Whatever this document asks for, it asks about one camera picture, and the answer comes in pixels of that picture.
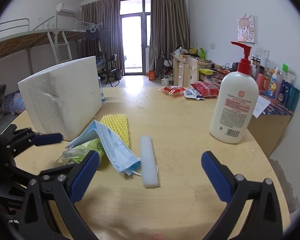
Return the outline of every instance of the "round table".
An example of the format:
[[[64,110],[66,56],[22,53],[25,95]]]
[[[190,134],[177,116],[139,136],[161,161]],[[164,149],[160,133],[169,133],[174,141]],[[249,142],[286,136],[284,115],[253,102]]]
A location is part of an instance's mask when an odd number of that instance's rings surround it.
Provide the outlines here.
[[[155,232],[168,240],[203,239],[226,206],[201,167],[201,155],[207,150],[233,174],[241,173],[254,181],[271,178],[279,198],[283,228],[289,226],[282,188],[249,131],[236,145],[210,135],[215,99],[174,98],[157,87],[104,88],[104,94],[106,102],[94,119],[100,121],[106,114],[125,114],[130,148],[138,157],[140,136],[151,136],[160,187],[144,188],[141,177],[119,174],[103,157],[83,199],[75,204],[99,239],[146,240]],[[19,129],[34,129],[26,111],[13,123]],[[53,168],[67,144],[33,146],[15,158],[17,166],[36,175]],[[250,205],[248,201],[231,236],[240,232]],[[62,233],[71,238],[60,214],[55,212],[55,204],[51,206]]]

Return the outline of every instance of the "red snack bag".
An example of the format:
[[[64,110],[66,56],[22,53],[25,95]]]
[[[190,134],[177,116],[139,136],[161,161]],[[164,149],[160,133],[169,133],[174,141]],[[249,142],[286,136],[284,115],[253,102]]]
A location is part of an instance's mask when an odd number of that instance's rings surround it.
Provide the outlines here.
[[[198,90],[204,98],[217,97],[219,94],[218,88],[208,82],[198,81],[191,85],[194,89]]]
[[[169,96],[183,95],[183,92],[185,91],[183,87],[176,87],[176,86],[164,87],[164,88],[160,88],[159,90],[166,92]]]

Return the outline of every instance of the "white packet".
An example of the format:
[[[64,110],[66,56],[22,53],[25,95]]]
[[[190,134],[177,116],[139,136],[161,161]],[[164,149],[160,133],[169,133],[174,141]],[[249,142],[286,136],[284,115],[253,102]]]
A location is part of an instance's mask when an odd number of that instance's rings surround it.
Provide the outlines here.
[[[193,99],[196,99],[196,100],[200,100],[200,99],[203,99],[203,96],[195,89],[190,89],[190,88],[186,88],[186,90],[183,92],[183,95],[186,97],[186,98],[193,98]]]

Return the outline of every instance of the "bed ladder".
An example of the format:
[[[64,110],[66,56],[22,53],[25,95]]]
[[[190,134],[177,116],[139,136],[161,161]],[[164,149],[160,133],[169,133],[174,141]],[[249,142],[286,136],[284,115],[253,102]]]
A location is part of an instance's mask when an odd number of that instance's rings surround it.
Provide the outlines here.
[[[70,50],[69,42],[66,38],[65,32],[62,31],[62,37],[63,37],[63,40],[64,40],[63,43],[58,43],[58,33],[55,33],[55,35],[54,35],[54,43],[53,43],[53,40],[51,38],[50,32],[48,32],[47,35],[48,35],[48,39],[49,39],[51,47],[52,47],[52,51],[53,51],[54,58],[56,60],[56,64],[71,61],[72,60],[71,50]],[[60,61],[59,46],[67,46],[69,59],[64,60],[64,61]]]

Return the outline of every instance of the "wall switch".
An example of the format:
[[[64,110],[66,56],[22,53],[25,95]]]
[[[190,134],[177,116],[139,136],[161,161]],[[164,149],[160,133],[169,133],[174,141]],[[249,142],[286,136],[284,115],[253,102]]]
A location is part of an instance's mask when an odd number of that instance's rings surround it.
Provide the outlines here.
[[[270,51],[267,49],[262,49],[261,57],[269,58]]]
[[[261,56],[261,53],[262,53],[262,48],[257,48],[256,49],[256,54]]]

